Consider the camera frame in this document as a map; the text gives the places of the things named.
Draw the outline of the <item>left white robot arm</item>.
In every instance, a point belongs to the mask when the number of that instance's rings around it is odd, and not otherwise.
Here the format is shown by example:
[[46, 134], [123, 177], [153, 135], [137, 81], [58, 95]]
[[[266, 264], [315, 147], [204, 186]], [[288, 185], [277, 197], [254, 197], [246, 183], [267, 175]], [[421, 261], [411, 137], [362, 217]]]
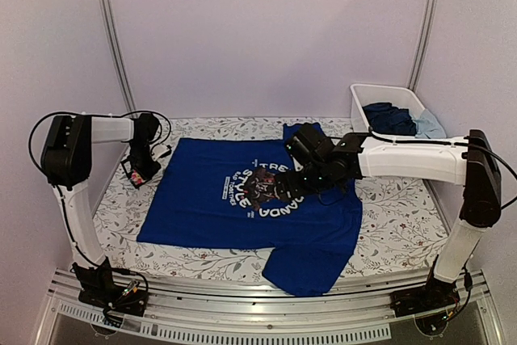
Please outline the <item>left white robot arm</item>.
[[129, 146], [122, 162], [134, 187], [150, 181], [160, 170], [153, 157], [160, 121], [150, 111], [122, 116], [77, 114], [58, 111], [51, 121], [36, 168], [51, 185], [73, 251], [73, 272], [82, 286], [80, 302], [99, 307], [116, 325], [119, 314], [141, 317], [149, 300], [149, 283], [142, 274], [113, 267], [100, 245], [90, 208], [88, 179], [94, 144], [121, 142]]

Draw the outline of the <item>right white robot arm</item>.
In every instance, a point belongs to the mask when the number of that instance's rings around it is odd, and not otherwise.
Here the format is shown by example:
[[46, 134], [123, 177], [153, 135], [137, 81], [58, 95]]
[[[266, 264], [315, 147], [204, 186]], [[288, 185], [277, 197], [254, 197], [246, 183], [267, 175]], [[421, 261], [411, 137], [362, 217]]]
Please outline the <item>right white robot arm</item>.
[[392, 292], [390, 307], [396, 317], [444, 310], [460, 299], [458, 276], [464, 277], [465, 289], [471, 289], [466, 264], [483, 233], [499, 221], [506, 207], [499, 169], [505, 161], [491, 149], [481, 130], [439, 140], [382, 137], [368, 130], [348, 133], [333, 142], [312, 125], [302, 124], [284, 147], [301, 169], [275, 177], [273, 192], [283, 201], [343, 187], [350, 179], [365, 177], [400, 176], [462, 186], [459, 216], [426, 283]]

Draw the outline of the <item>pink flower brooch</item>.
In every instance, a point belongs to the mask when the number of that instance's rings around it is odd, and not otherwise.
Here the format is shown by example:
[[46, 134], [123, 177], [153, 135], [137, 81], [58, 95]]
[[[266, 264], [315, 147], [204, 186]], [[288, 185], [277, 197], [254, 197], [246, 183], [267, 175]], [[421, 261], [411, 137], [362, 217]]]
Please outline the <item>pink flower brooch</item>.
[[130, 180], [134, 187], [139, 187], [143, 184], [142, 177], [136, 171], [131, 173]]

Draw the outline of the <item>blue printed t-shirt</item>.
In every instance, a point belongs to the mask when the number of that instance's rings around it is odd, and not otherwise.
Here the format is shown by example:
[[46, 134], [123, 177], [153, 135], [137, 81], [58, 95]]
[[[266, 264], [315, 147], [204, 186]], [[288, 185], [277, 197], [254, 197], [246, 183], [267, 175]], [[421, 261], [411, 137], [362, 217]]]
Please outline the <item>blue printed t-shirt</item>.
[[155, 191], [138, 242], [257, 250], [263, 277], [296, 296], [330, 291], [354, 254], [363, 205], [353, 182], [288, 202], [275, 179], [294, 167], [283, 139], [183, 137]]

